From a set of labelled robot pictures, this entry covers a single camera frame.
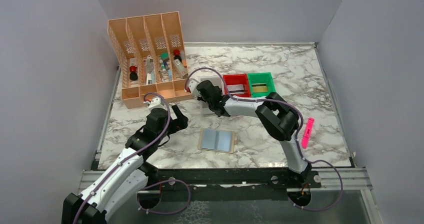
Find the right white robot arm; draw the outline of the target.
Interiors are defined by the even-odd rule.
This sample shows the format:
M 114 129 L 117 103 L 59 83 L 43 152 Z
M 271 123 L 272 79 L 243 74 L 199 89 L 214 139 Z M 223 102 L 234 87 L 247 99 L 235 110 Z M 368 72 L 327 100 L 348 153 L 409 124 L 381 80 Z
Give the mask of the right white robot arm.
M 217 116 L 257 117 L 267 133 L 280 142 L 287 159 L 289 182 L 301 187 L 308 182 L 311 164 L 305 160 L 296 139 L 303 119 L 294 106 L 288 104 L 279 94 L 271 92 L 266 97 L 248 98 L 222 94 L 220 87 L 209 80 L 198 82 L 190 80 L 188 90 L 199 101 L 206 102 L 208 108 Z

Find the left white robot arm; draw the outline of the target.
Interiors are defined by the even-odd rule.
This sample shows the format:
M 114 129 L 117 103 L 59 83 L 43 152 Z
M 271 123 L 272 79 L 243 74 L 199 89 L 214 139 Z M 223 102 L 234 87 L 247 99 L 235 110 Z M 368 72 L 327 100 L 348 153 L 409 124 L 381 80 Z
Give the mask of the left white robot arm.
M 80 194 L 65 198 L 62 223 L 107 223 L 136 191 L 155 187 L 157 168 L 146 160 L 164 137 L 187 126 L 188 118 L 177 105 L 151 109 L 145 125 L 127 140 L 113 165 Z

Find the beige card holder wallet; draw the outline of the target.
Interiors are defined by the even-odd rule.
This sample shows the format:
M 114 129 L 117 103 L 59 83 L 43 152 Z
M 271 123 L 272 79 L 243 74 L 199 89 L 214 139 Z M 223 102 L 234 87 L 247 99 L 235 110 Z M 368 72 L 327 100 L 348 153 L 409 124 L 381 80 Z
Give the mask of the beige card holder wallet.
M 203 128 L 200 132 L 198 149 L 234 153 L 236 142 L 234 131 Z

